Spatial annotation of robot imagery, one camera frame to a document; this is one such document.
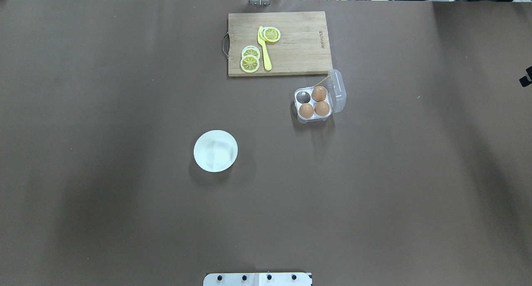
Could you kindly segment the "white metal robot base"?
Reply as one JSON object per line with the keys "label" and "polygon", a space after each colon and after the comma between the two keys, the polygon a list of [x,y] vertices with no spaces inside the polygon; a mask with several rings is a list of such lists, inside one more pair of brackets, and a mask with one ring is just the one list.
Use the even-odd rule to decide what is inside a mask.
{"label": "white metal robot base", "polygon": [[305,272],[256,272],[210,273],[203,280],[204,286],[312,286],[311,273]]}

